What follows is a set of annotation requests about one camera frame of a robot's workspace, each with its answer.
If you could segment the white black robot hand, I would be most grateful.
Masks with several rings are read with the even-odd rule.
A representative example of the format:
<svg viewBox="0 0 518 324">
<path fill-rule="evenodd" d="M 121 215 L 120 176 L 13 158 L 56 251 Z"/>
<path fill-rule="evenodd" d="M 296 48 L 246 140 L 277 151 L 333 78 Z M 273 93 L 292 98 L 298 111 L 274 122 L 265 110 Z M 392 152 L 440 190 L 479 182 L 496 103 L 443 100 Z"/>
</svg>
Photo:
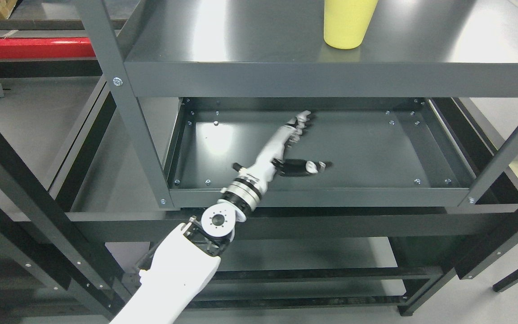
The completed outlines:
<svg viewBox="0 0 518 324">
<path fill-rule="evenodd" d="M 331 161 L 316 161 L 308 159 L 286 159 L 286 150 L 298 143 L 314 119 L 314 113 L 305 110 L 287 123 L 279 127 L 260 150 L 255 162 L 244 167 L 237 167 L 238 176 L 234 182 L 245 183 L 260 194 L 267 192 L 268 184 L 276 175 L 283 177 L 301 178 L 318 175 L 334 166 Z"/>
</svg>

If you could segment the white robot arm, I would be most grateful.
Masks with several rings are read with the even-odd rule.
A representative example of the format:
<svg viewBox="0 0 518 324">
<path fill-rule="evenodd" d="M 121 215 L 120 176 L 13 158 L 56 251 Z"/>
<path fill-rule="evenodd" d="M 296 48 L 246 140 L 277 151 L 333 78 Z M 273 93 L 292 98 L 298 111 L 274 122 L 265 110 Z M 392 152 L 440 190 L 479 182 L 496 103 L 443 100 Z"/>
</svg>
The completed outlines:
<svg viewBox="0 0 518 324">
<path fill-rule="evenodd" d="M 217 272 L 221 254 L 267 192 L 268 183 L 241 175 L 222 190 L 200 220 L 181 223 L 151 251 L 151 264 L 138 271 L 140 287 L 113 324 L 172 324 Z"/>
</svg>

